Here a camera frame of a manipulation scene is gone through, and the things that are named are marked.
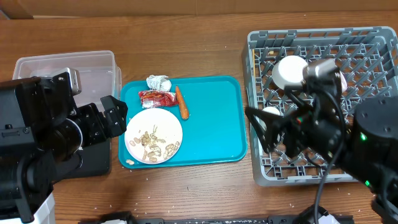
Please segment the white tissue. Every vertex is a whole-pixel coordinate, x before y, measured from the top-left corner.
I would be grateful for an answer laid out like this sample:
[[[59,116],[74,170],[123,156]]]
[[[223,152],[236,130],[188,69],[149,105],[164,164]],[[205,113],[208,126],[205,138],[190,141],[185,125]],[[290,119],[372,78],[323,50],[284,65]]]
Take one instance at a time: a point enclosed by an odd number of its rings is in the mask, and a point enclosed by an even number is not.
[[[170,91],[172,84],[167,75],[150,75],[146,78],[147,86],[151,90]]]

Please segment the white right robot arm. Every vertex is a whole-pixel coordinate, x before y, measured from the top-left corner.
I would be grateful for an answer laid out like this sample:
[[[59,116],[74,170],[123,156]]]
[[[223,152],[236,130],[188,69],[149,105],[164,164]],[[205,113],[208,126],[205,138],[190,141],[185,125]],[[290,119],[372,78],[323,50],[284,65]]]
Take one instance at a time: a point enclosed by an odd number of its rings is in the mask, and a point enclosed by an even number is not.
[[[282,142],[293,158],[311,149],[327,162],[327,172],[336,166],[375,194],[371,207],[383,223],[397,223],[397,97],[364,100],[347,125],[339,73],[307,77],[284,93],[298,107],[287,115],[245,109],[263,150],[272,152]]]

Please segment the orange carrot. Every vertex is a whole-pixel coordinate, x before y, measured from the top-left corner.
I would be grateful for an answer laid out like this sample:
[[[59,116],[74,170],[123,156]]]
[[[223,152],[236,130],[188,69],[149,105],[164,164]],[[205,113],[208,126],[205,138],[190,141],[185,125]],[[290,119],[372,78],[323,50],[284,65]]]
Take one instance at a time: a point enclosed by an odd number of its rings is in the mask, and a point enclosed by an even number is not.
[[[189,110],[187,108],[187,105],[185,103],[185,100],[183,99],[182,93],[180,91],[180,88],[178,86],[175,87],[175,95],[178,101],[178,106],[180,110],[180,115],[182,119],[186,120],[189,118]]]

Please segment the red snack wrapper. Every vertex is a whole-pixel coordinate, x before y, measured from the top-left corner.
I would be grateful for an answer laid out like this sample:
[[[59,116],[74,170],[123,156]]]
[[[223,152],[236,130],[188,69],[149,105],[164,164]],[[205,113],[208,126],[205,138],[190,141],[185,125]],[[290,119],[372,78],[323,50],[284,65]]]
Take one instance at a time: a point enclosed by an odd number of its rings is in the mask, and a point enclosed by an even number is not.
[[[141,105],[144,109],[169,107],[178,104],[175,93],[157,90],[144,90],[138,93]]]

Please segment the white cup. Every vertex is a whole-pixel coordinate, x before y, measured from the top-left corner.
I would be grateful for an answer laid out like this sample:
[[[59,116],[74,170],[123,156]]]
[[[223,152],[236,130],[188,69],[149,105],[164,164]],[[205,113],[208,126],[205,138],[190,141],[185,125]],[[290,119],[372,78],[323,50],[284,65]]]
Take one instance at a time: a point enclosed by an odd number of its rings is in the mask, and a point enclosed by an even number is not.
[[[266,131],[267,130],[267,124],[272,122],[273,120],[276,119],[276,117],[281,117],[282,114],[280,113],[280,111],[273,106],[267,106],[265,108],[262,109],[263,112],[267,113],[266,117],[258,117],[259,119],[259,124],[260,126]]]

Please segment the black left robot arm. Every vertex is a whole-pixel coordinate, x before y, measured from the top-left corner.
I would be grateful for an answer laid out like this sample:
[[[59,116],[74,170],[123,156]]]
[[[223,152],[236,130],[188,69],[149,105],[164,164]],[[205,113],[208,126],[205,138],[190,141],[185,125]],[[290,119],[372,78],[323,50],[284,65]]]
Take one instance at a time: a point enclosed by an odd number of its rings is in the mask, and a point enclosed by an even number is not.
[[[127,105],[104,96],[77,106],[67,74],[1,83],[1,222],[48,223],[53,185],[104,175],[110,141],[126,131]]]

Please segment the large white plate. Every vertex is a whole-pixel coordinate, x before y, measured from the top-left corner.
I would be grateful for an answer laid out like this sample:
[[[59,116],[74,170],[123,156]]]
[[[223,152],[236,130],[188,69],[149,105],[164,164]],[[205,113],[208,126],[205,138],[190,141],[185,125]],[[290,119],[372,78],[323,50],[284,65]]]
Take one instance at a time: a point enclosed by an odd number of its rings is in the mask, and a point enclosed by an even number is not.
[[[124,141],[128,153],[147,165],[170,160],[182,145],[183,129],[178,118],[160,109],[145,109],[134,115],[127,124]]]

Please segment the white bowl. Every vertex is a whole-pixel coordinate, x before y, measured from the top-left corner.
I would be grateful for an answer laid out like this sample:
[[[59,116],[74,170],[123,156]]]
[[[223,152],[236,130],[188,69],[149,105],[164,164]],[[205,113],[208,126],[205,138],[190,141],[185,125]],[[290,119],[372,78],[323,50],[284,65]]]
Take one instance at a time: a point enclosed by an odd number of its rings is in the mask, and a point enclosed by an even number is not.
[[[303,70],[307,65],[307,61],[299,56],[286,56],[274,65],[272,80],[282,90],[285,86],[301,85]]]

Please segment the wooden chopstick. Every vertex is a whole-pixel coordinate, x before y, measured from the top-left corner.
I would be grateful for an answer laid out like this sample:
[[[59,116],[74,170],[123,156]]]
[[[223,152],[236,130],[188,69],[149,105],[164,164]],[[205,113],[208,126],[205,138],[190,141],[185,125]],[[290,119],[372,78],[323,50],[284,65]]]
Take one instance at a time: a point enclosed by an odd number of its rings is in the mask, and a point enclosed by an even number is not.
[[[255,54],[255,49],[252,49],[252,75],[255,78],[256,77],[256,54]]]

